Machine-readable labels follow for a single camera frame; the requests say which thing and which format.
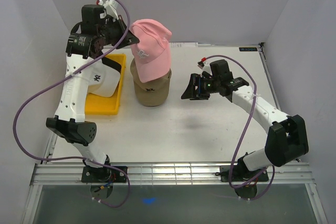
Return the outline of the beige cap black R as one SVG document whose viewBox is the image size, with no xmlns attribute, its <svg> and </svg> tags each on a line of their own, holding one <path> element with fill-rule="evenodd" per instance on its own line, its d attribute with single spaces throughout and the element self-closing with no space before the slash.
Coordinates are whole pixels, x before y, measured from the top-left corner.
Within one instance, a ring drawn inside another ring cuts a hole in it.
<svg viewBox="0 0 336 224">
<path fill-rule="evenodd" d="M 141 82 L 134 59 L 130 64 L 135 96 L 143 106 L 154 107 L 162 105 L 169 94 L 172 71 L 152 81 Z"/>
</svg>

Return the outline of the pink cap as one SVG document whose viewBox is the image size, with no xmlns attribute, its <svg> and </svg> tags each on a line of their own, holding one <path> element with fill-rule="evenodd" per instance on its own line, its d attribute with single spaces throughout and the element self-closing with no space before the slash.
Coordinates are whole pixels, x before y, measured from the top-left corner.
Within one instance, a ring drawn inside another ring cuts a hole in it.
<svg viewBox="0 0 336 224">
<path fill-rule="evenodd" d="M 153 19 L 135 21 L 130 31 L 139 39 L 131 45 L 131 51 L 140 81 L 146 83 L 166 75 L 171 68 L 171 31 Z"/>
</svg>

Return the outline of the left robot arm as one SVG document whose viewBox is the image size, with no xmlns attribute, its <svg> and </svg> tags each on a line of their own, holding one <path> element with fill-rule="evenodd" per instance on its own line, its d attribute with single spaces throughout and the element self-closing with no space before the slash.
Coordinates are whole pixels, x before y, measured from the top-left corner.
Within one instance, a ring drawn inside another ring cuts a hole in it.
<svg viewBox="0 0 336 224">
<path fill-rule="evenodd" d="M 94 177 L 105 182 L 111 177 L 109 157 L 94 142 L 97 126 L 87 122 L 88 93 L 111 97 L 121 78 L 122 65 L 103 55 L 107 45 L 118 49 L 137 44 L 139 39 L 117 14 L 113 0 L 84 5 L 81 22 L 71 30 L 66 46 L 67 71 L 60 102 L 46 126 L 72 144 L 84 157 L 84 165 Z"/>
</svg>

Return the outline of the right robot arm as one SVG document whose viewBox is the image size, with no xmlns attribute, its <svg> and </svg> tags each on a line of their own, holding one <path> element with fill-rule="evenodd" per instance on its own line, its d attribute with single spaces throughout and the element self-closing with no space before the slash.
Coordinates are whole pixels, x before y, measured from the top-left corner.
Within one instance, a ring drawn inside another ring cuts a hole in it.
<svg viewBox="0 0 336 224">
<path fill-rule="evenodd" d="M 207 63 L 198 62 L 202 73 L 193 73 L 181 98 L 183 100 L 208 100 L 213 93 L 227 98 L 249 114 L 267 133 L 265 147 L 234 159 L 234 165 L 224 175 L 229 179 L 250 180 L 263 168 L 281 167 L 300 158 L 309 151 L 304 119 L 290 116 L 256 94 L 242 77 L 234 78 L 224 59 Z"/>
</svg>

